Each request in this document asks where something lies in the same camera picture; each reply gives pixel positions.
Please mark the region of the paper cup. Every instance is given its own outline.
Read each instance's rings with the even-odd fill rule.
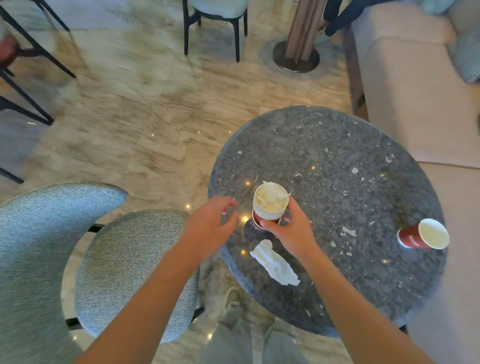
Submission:
[[[400,229],[396,237],[407,248],[444,249],[450,243],[445,226],[432,218],[424,218],[417,225]]]
[[[280,186],[279,184],[276,183],[277,186],[279,186],[283,192],[285,192],[285,194],[288,194],[287,191],[285,190],[285,188],[283,188],[282,186]],[[261,184],[260,186],[258,186],[256,189],[255,189],[255,192],[253,193],[253,211],[262,219],[265,219],[265,220],[277,220],[279,218],[281,218],[283,216],[283,214],[285,213],[285,210],[287,209],[287,206],[288,206],[288,198],[285,199],[285,205],[282,206],[282,208],[278,211],[265,211],[263,210],[257,203],[256,201],[256,197],[257,197],[257,192],[259,191],[259,189],[263,186],[263,184]]]
[[[252,210],[252,222],[254,227],[256,227],[259,230],[266,230],[265,228],[262,228],[262,226],[260,225],[260,219],[261,217],[258,216],[254,210]],[[278,225],[280,225],[280,220],[281,219],[279,218],[277,220],[273,220],[273,222],[276,222]]]

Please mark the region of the dark stone table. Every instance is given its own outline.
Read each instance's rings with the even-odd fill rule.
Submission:
[[[396,232],[422,218],[444,224],[438,198],[410,154],[366,121],[321,107],[260,115],[223,147],[208,196],[235,197],[240,216],[250,218],[262,181],[292,192],[321,249],[399,327],[435,289],[447,250],[404,248]],[[249,254],[265,238],[299,276],[298,286],[282,286]],[[337,336],[309,275],[271,233],[240,219],[221,254],[268,311],[301,329]]]

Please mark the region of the throw pillow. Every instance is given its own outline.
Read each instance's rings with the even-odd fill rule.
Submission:
[[[455,0],[418,0],[418,2],[424,14],[438,15],[447,11]]]
[[[468,84],[480,78],[480,22],[447,45],[458,74]]]

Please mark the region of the sofa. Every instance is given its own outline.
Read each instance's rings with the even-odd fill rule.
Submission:
[[[460,78],[446,48],[478,22],[480,0],[437,16],[406,0],[352,24],[369,121],[419,162],[451,236],[440,287],[407,324],[438,364],[480,363],[480,83]]]

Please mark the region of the crumpled napkin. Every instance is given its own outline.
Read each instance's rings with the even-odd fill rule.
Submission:
[[[290,264],[287,263],[278,253],[272,250],[272,242],[263,239],[253,251],[250,252],[278,283],[286,286],[292,284],[298,286],[299,277],[295,274]]]

